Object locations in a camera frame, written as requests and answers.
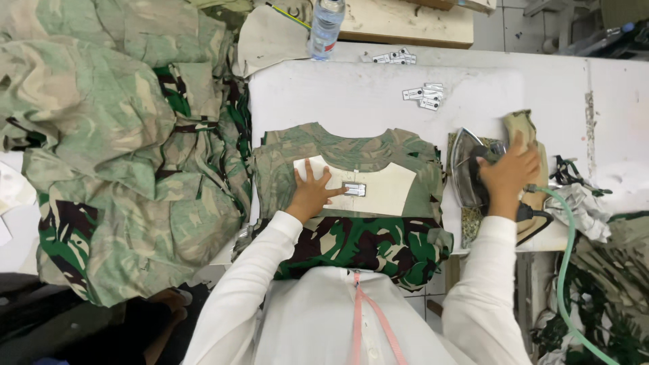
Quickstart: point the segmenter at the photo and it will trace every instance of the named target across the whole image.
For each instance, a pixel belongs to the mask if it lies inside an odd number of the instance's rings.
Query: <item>white sleeve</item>
[[[514,221],[484,218],[459,283],[444,300],[444,337],[478,365],[531,364],[514,318]]]
[[[241,364],[252,349],[257,308],[280,262],[293,256],[302,223],[277,212],[225,272],[203,306],[183,365]]]

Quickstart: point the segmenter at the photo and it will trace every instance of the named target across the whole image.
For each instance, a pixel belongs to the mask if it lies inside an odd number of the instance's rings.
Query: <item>pink lanyard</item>
[[[354,272],[354,282],[356,283],[356,298],[354,299],[354,338],[353,338],[353,350],[352,350],[352,365],[360,365],[361,362],[361,317],[363,316],[363,300],[366,300],[372,309],[376,312],[378,316],[378,321],[383,327],[383,331],[386,333],[387,340],[390,342],[392,351],[395,353],[397,358],[397,364],[399,365],[408,365],[406,359],[404,358],[403,353],[401,353],[401,347],[397,342],[397,338],[390,328],[390,323],[387,322],[386,315],[383,314],[381,308],[378,307],[376,302],[374,302],[370,297],[367,296],[361,289],[360,284],[361,273],[356,271]]]

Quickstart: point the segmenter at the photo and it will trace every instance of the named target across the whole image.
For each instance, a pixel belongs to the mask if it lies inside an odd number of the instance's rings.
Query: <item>green hose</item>
[[[579,341],[581,341],[583,345],[586,346],[587,349],[591,350],[591,352],[593,352],[597,357],[602,359],[606,364],[620,365],[615,360],[608,357],[608,355],[601,352],[590,341],[588,341],[588,339],[586,339],[586,337],[584,337],[584,335],[581,332],[579,332],[579,330],[577,330],[577,328],[570,320],[570,314],[568,314],[568,311],[566,310],[565,302],[563,301],[563,285],[566,279],[566,270],[568,269],[568,262],[570,262],[572,245],[574,243],[574,217],[572,216],[572,209],[570,209],[568,203],[566,203],[566,201],[563,200],[563,198],[560,197],[559,194],[553,192],[552,190],[547,188],[541,188],[538,186],[536,186],[535,189],[550,194],[554,199],[557,199],[563,206],[563,210],[565,210],[566,216],[568,217],[568,222],[570,222],[570,225],[568,226],[568,246],[566,247],[566,252],[563,255],[563,261],[561,261],[561,269],[559,270],[559,283],[557,285],[557,301],[559,305],[559,313],[561,313],[561,317],[563,318],[563,321],[568,325],[568,330],[569,330],[568,334],[571,334],[576,338],[578,338]]]

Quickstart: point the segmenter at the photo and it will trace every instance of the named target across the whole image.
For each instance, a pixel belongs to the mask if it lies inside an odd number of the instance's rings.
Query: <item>steam iron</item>
[[[451,147],[450,171],[455,195],[463,208],[479,208],[482,216],[489,213],[489,192],[480,180],[478,157],[490,162],[499,159],[506,152],[504,144],[485,146],[475,134],[466,128],[459,130]],[[548,227],[554,217],[542,210],[533,210],[529,205],[520,202],[516,222],[530,220],[535,216],[546,218],[544,225],[523,238],[517,245],[534,237]]]

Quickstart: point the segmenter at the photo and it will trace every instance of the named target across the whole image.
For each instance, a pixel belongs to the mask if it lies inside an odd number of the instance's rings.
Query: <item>pencil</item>
[[[308,24],[306,24],[305,22],[303,22],[300,19],[296,18],[295,16],[292,16],[291,14],[288,14],[287,12],[285,12],[282,9],[278,8],[277,6],[274,6],[273,4],[268,3],[268,2],[266,2],[266,5],[268,5],[269,7],[273,8],[273,9],[275,9],[281,15],[290,18],[291,20],[295,21],[299,25],[302,25],[304,28],[311,29],[311,27]]]

